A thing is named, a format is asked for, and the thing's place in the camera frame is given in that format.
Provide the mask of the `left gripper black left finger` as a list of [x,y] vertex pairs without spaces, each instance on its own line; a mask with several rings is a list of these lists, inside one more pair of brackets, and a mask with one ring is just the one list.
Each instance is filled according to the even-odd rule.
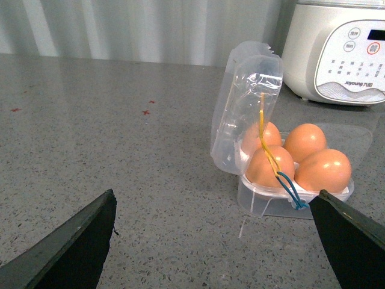
[[117,200],[107,190],[1,267],[1,288],[96,288],[110,248]]

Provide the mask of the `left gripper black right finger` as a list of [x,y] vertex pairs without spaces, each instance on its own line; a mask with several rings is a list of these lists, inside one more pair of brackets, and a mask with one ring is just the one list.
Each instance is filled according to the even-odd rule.
[[341,288],[384,288],[384,227],[326,190],[309,205]]

